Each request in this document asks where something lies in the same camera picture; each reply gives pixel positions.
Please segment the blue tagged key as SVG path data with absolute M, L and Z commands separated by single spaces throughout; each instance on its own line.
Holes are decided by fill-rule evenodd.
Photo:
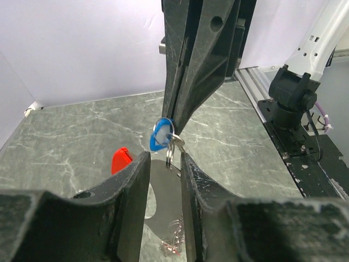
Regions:
M 149 140 L 149 148 L 151 151 L 160 151 L 167 148 L 171 142 L 178 146 L 184 146 L 185 142 L 177 134 L 175 134 L 175 126 L 172 119 L 162 117 L 157 120 L 153 127 L 153 132 Z

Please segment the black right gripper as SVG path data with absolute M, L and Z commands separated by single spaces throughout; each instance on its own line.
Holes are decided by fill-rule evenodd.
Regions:
M 256 1 L 162 1 L 166 45 L 162 116 L 173 118 L 177 134 L 234 73 L 255 5 Z

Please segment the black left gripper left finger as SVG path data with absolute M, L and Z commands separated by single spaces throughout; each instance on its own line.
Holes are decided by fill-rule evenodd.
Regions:
M 1 261 L 138 261 L 151 155 L 72 198 L 1 191 Z

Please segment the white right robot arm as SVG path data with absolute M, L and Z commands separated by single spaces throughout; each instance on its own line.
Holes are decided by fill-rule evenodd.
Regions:
M 180 134 L 191 115 L 233 74 L 244 52 L 255 1 L 162 1 L 166 82 L 162 116 Z M 304 112 L 315 103 L 325 66 L 348 29 L 348 1 L 329 1 L 318 12 L 272 82 L 282 107 Z

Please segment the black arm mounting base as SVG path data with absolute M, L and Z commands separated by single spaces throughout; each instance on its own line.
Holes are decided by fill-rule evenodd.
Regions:
M 263 125 L 301 195 L 348 200 L 348 167 L 326 134 L 309 135 L 301 112 L 287 111 L 276 101 L 257 103 Z

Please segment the grey keyring holder red handle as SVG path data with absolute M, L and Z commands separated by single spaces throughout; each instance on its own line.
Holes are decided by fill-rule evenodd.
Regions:
M 165 161 L 152 159 L 149 152 L 128 162 L 116 152 L 111 170 L 112 180 L 122 184 L 109 246 L 114 259 L 139 261 L 145 229 L 157 245 L 172 245 L 173 231 L 183 229 L 179 169 L 167 169 Z

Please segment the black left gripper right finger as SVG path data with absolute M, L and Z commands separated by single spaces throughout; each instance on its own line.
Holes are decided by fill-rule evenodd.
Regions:
M 180 163 L 188 261 L 348 261 L 348 202 L 241 198 Z

